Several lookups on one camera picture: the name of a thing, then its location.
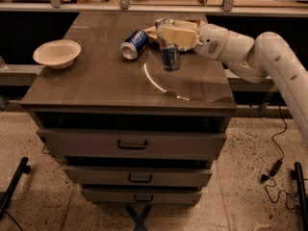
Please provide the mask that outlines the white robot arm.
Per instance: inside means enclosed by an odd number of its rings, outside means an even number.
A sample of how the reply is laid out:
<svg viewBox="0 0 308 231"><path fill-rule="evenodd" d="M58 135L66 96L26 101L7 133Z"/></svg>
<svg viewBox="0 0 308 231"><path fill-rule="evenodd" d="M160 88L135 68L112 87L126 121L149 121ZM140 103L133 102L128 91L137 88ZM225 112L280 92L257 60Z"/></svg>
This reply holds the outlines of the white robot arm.
<svg viewBox="0 0 308 231"><path fill-rule="evenodd" d="M289 44L274 32L251 38L215 24L162 18L156 21L160 39L182 50L193 50L219 61L238 77L260 83L270 77L295 123L308 140L308 71Z"/></svg>

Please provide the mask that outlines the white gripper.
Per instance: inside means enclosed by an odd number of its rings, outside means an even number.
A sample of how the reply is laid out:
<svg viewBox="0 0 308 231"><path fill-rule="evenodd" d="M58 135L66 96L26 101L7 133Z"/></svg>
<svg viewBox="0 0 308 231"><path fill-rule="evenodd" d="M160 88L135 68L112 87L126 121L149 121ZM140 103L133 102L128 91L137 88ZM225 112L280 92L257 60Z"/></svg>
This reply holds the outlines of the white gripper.
<svg viewBox="0 0 308 231"><path fill-rule="evenodd" d="M194 52L210 60L217 60L227 42L228 30L202 20L161 17L155 20L157 34L165 41Z"/></svg>

